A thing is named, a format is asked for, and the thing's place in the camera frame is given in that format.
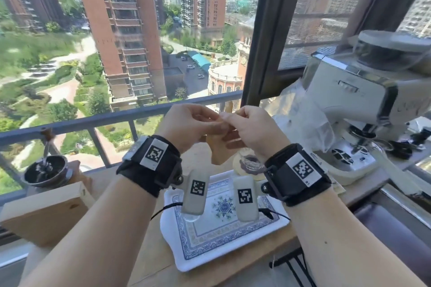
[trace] window frame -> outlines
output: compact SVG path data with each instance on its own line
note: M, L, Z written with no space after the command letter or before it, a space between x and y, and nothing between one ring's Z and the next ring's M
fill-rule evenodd
M305 66L278 70L297 1L258 0L241 106L258 106L261 99L278 96L284 88L302 76ZM349 17L337 51L346 48L343 41L361 30L395 31L413 2L414 0L359 0Z

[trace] blue canopy roof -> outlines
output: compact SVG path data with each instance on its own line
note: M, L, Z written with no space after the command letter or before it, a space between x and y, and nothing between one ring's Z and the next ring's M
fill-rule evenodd
M187 53L202 70L208 72L211 62L209 62L206 57L196 51L188 51Z

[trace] parking lot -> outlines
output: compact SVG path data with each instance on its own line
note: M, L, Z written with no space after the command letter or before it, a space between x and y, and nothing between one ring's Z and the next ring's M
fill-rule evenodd
M194 65L195 69L190 69L187 72L188 64ZM189 57L187 57L187 61L182 61L181 58L177 58L176 55L172 54L169 56L169 66L177 66L180 68L181 72L184 74L184 83L187 86L189 95L192 97L208 95L208 74L202 71ZM204 78L199 79L197 76L198 74L204 75Z

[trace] wooden box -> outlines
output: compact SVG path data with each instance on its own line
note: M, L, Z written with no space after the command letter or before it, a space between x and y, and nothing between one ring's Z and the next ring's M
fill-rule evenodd
M93 204L83 182L77 182L6 203L0 224L38 246L54 246Z

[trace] wooden table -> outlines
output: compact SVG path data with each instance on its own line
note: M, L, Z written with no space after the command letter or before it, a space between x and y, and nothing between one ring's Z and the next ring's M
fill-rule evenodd
M394 160L400 168L405 169L413 163L431 154L431 147L423 152L417 152L409 161ZM232 159L221 166L210 164L211 152L206 143L198 143L182 155L183 171L188 174L192 168L205 166L211 175L232 169ZM99 198L106 187L115 181L116 168L101 169L90 176L93 178L93 196ZM345 186L346 192L340 198L346 205L351 205L370 193L382 187L388 175L378 169L370 175ZM163 207L163 196L157 200L156 211ZM160 215L154 218L148 226L135 266L133 268L129 286L134 287L212 287L227 280L243 269L256 263L263 257L272 256L283 250L286 254L299 246L296 233L291 224L279 229L257 241L219 257L189 272L182 273L175 267L174 257L167 242L160 233ZM22 277L33 270L38 263L51 251L51 248L33 246L27 257Z

